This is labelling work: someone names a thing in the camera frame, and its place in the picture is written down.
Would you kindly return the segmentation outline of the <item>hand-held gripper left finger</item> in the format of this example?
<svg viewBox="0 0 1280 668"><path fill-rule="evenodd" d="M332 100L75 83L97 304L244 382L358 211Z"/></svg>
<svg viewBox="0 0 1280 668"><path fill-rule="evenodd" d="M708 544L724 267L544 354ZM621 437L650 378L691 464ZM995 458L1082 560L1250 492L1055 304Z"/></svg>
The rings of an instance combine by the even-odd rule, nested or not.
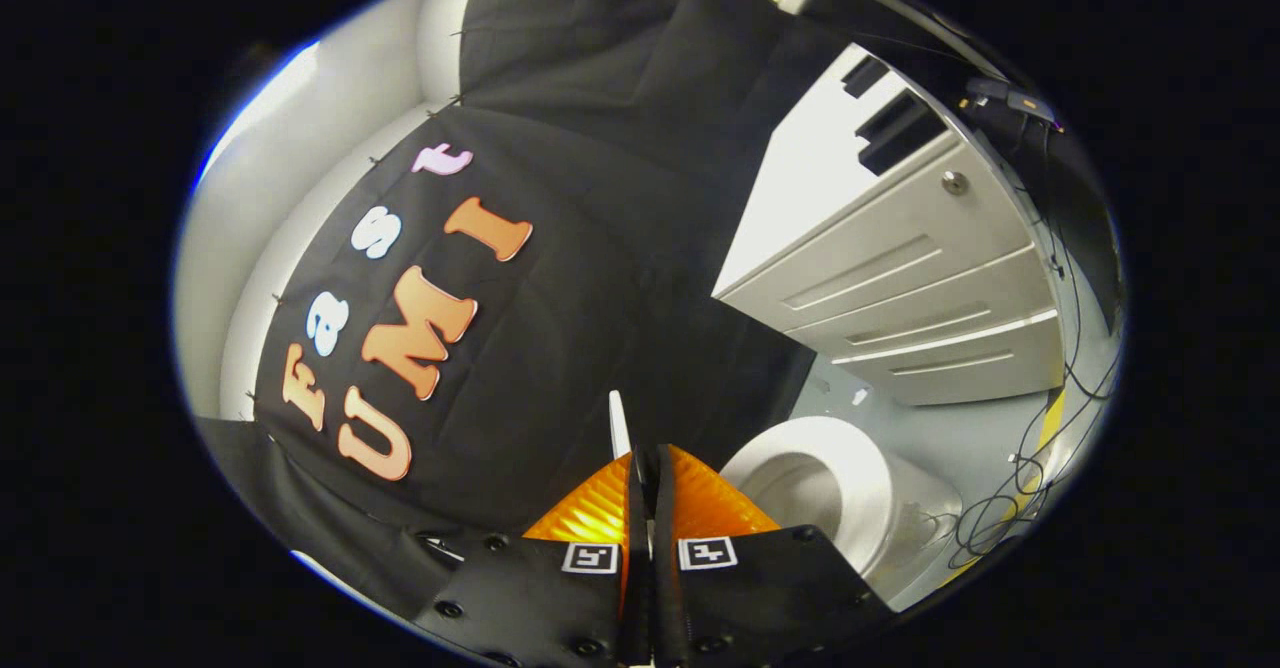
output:
<svg viewBox="0 0 1280 668"><path fill-rule="evenodd" d="M500 667L645 665L645 523L637 459L626 453L524 534L489 534L416 623L440 644Z"/></svg>

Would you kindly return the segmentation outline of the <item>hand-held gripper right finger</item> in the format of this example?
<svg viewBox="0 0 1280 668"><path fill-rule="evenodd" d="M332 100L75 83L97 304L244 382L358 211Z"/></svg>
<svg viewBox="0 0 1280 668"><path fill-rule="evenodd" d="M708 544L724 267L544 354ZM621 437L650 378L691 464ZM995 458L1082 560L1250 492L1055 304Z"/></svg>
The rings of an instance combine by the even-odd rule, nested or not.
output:
<svg viewBox="0 0 1280 668"><path fill-rule="evenodd" d="M658 667L803 667L893 622L817 526L778 526L687 450L654 458Z"/></svg>

